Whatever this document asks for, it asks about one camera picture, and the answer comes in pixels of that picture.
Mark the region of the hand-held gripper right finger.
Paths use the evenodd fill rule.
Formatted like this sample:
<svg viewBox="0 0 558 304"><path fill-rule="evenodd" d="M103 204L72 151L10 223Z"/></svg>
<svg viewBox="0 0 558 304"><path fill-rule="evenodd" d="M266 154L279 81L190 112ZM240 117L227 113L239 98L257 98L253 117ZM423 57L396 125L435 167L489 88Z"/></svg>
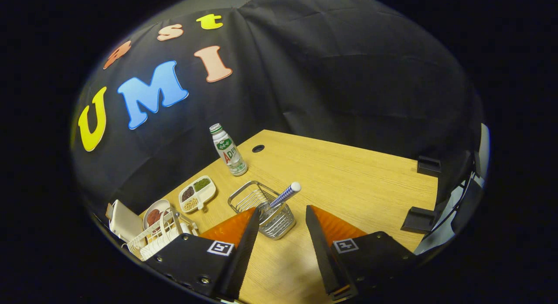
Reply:
<svg viewBox="0 0 558 304"><path fill-rule="evenodd" d="M367 234L314 205L306 207L306 226L323 286L333 301L378 301L384 289L419 263L386 232Z"/></svg>

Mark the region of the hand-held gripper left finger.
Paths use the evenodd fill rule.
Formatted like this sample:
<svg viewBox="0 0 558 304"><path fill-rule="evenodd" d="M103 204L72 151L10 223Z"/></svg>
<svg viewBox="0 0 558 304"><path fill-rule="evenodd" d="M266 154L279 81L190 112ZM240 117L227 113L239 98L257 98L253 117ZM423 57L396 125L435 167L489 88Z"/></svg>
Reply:
<svg viewBox="0 0 558 304"><path fill-rule="evenodd" d="M177 235L146 264L198 296L233 301L239 298L258 232L259 211L253 207L198 236Z"/></svg>

